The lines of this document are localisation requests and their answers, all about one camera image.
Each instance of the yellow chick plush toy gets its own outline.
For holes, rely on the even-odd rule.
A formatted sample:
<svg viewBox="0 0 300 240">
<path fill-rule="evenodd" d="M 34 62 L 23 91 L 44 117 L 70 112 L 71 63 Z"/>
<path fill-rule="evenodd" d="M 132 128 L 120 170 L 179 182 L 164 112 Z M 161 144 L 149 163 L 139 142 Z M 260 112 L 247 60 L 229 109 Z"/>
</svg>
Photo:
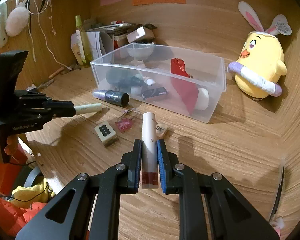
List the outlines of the yellow chick plush toy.
<svg viewBox="0 0 300 240">
<path fill-rule="evenodd" d="M 274 35 L 291 34 L 287 19 L 277 15 L 271 27 L 264 31 L 250 5 L 240 2 L 239 10 L 257 31 L 249 33 L 239 59 L 229 64 L 228 71 L 235 73 L 239 88 L 254 98 L 279 96 L 282 89 L 277 81 L 287 73 L 287 68 L 281 44 Z"/>
</svg>

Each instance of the clear plastic box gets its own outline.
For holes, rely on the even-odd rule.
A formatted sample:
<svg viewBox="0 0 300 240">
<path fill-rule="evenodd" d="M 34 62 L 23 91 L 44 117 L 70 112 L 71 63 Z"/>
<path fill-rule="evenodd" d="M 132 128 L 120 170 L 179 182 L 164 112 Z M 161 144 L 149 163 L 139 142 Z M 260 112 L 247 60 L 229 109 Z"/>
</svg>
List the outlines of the clear plastic box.
<svg viewBox="0 0 300 240">
<path fill-rule="evenodd" d="M 170 73 L 175 58 L 184 61 L 192 78 Z M 99 90 L 122 91 L 205 123 L 226 91 L 223 58 L 190 49 L 131 43 L 92 61 L 91 67 Z"/>
</svg>

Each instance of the cardboard box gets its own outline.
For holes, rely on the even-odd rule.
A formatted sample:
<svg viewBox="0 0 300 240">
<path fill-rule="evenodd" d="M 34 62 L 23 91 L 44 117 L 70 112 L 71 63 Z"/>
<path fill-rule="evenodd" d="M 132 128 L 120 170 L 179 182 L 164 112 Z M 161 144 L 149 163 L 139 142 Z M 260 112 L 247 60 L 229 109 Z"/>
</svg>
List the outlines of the cardboard box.
<svg viewBox="0 0 300 240">
<path fill-rule="evenodd" d="M 128 44 L 127 33 L 119 36 L 114 36 L 114 49 L 120 48 L 127 44 Z"/>
<path fill-rule="evenodd" d="M 141 41 L 145 39 L 153 39 L 154 35 L 151 30 L 145 27 L 140 27 L 127 35 L 128 42 Z"/>
</svg>

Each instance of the cream tube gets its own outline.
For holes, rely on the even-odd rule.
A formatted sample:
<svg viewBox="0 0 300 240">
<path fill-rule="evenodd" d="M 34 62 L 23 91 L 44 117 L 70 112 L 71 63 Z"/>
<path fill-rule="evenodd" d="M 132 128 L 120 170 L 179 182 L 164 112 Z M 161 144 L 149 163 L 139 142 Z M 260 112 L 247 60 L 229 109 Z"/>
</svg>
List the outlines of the cream tube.
<svg viewBox="0 0 300 240">
<path fill-rule="evenodd" d="M 142 188 L 159 188 L 158 152 L 155 115 L 145 113 L 142 118 Z"/>
<path fill-rule="evenodd" d="M 83 105 L 83 106 L 75 106 L 75 114 L 88 114 L 102 111 L 102 105 L 100 103 Z"/>
</svg>

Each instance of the bottle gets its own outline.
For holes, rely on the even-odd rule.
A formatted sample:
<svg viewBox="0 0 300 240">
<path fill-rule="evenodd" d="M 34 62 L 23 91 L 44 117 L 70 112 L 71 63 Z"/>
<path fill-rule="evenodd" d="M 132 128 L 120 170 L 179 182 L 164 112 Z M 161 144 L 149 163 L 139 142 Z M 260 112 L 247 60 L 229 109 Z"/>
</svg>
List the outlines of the bottle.
<svg viewBox="0 0 300 240">
<path fill-rule="evenodd" d="M 101 99 L 108 103 L 125 107 L 129 103 L 129 94 L 113 91 L 113 90 L 98 90 L 95 89 L 92 93 L 95 98 Z"/>
<path fill-rule="evenodd" d="M 75 33 L 77 34 L 77 38 L 78 38 L 78 45 L 79 45 L 82 64 L 85 67 L 90 67 L 90 61 L 92 61 L 93 58 L 90 52 L 90 43 L 89 43 L 88 35 L 86 34 L 86 32 L 82 27 L 80 15 L 75 16 L 75 25 L 77 26 L 77 30 L 75 31 Z"/>
</svg>

